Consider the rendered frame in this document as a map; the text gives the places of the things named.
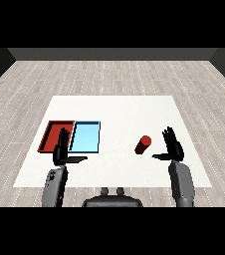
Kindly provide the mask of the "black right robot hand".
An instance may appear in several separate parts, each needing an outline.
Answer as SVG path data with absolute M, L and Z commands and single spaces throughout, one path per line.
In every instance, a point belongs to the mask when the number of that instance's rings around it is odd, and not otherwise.
M 175 160 L 182 161 L 184 158 L 184 151 L 181 143 L 177 140 L 175 132 L 172 127 L 168 127 L 162 132 L 167 153 L 154 154 L 152 157 L 159 160 Z

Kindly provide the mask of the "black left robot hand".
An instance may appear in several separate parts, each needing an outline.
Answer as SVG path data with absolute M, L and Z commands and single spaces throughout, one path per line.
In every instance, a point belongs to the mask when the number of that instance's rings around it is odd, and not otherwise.
M 62 127 L 59 132 L 58 143 L 53 152 L 53 163 L 55 166 L 65 165 L 67 163 L 79 163 L 86 160 L 86 156 L 68 156 L 69 132 Z

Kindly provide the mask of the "red shallow open box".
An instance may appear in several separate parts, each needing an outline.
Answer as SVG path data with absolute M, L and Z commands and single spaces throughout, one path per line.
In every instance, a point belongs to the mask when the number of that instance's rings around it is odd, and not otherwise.
M 71 134 L 74 123 L 74 121 L 49 121 L 38 147 L 38 152 L 53 153 L 55 146 L 58 144 L 61 129 L 64 128 Z

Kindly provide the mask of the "light blue shallow open box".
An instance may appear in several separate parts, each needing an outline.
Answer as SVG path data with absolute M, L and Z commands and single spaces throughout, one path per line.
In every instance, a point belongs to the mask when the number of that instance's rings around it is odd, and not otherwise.
M 71 134 L 69 153 L 98 153 L 101 123 L 77 121 Z

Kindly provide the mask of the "red can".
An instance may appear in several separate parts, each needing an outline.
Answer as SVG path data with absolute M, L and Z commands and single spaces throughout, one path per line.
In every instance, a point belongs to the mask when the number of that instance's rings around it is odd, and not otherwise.
M 134 151 L 136 154 L 143 154 L 145 150 L 151 145 L 151 138 L 148 135 L 144 135 L 136 145 Z

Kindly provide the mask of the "dark grey robot body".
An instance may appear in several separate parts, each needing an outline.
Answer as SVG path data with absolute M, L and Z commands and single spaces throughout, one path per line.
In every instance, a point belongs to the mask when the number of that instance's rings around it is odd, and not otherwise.
M 116 189 L 116 195 L 109 195 L 109 189 L 103 187 L 101 194 L 86 199 L 83 207 L 142 207 L 139 199 L 126 196 L 122 187 Z

